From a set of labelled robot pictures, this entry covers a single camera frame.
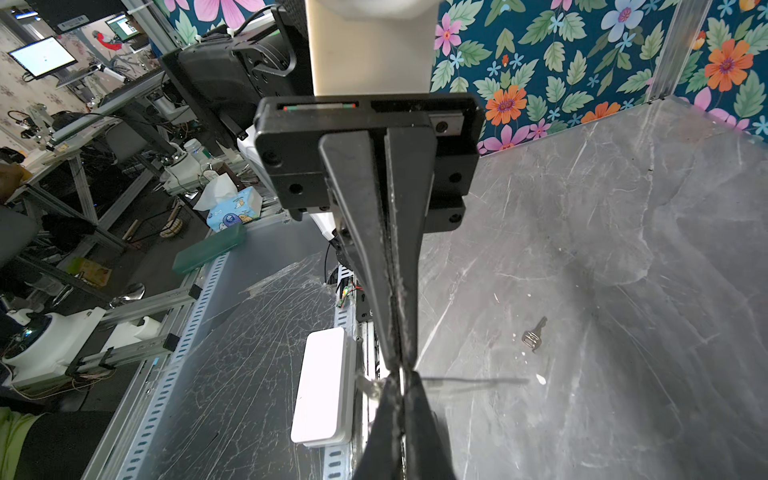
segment monitor screen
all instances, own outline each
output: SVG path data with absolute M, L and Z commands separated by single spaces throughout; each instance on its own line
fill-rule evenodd
M 107 20 L 107 25 L 109 25 L 109 28 L 111 28 L 122 41 L 130 40 L 136 35 L 139 35 L 139 31 L 128 23 L 128 19 L 125 15 L 120 15 L 117 18 Z
M 44 77 L 53 70 L 77 63 L 66 48 L 53 37 L 43 38 L 8 54 L 35 78 Z

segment black cable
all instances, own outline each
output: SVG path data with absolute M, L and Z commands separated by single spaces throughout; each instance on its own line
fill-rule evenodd
M 328 242 L 328 248 L 326 248 L 326 259 L 323 260 L 323 278 L 326 279 L 326 283 L 328 283 L 331 279 L 328 275 L 328 252 L 331 250 L 331 243 Z
M 245 30 L 245 27 L 247 27 L 249 23 L 251 23 L 252 21 L 256 20 L 256 18 L 257 18 L 259 15 L 263 14 L 263 13 L 264 13 L 264 12 L 266 12 L 267 10 L 270 10 L 270 9 L 271 9 L 273 6 L 274 6 L 274 5 L 267 5 L 266 7 L 262 7 L 262 8 L 259 8 L 258 10 L 256 10 L 254 13 L 252 13 L 252 14 L 251 14 L 251 16 L 250 16 L 250 17 L 248 17 L 248 18 L 246 18 L 246 19 L 245 19 L 245 22 L 244 22 L 244 23 L 243 23 L 243 24 L 240 26 L 240 28 L 238 28 L 238 29 L 237 29 L 237 30 L 236 30 L 236 31 L 235 31 L 235 32 L 232 34 L 232 36 L 233 36 L 233 37 L 237 37 L 237 36 L 238 36 L 240 33 L 242 33 L 242 32 L 243 32 L 243 30 Z

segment gray marble surface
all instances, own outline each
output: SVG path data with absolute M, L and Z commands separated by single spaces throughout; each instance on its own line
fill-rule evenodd
M 667 99 L 481 159 L 461 228 L 424 240 L 418 370 L 528 382 L 428 388 L 459 478 L 768 478 L 747 138 Z

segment key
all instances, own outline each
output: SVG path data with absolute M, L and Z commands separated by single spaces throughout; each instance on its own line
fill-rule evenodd
M 532 352 L 535 352 L 538 347 L 541 346 L 541 329 L 547 324 L 547 317 L 543 316 L 538 321 L 536 327 L 533 330 L 529 330 L 523 333 L 523 343 L 532 348 Z

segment wire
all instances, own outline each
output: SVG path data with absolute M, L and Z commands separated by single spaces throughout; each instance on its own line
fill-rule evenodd
M 237 37 L 237 36 L 238 36 L 240 33 L 242 33 L 242 32 L 243 32 L 243 30 L 245 30 L 245 27 L 247 27 L 249 23 L 251 23 L 252 21 L 256 20 L 256 18 L 257 18 L 259 15 L 263 14 L 263 13 L 264 13 L 264 12 L 266 12 L 267 10 L 270 10 L 272 7 L 273 7 L 273 5 L 267 5 L 267 6 L 265 6 L 265 7 L 262 7 L 262 8 L 259 8 L 258 10 L 256 10 L 256 11 L 255 11 L 253 14 L 251 14 L 251 16 L 250 16 L 250 17 L 248 17 L 248 18 L 246 18 L 246 19 L 245 19 L 245 22 L 244 22 L 244 23 L 243 23 L 243 24 L 240 26 L 240 28 L 238 28 L 238 29 L 237 29 L 237 30 L 236 30 L 236 31 L 235 31 L 235 32 L 232 34 L 232 36 L 233 36 L 233 37 Z

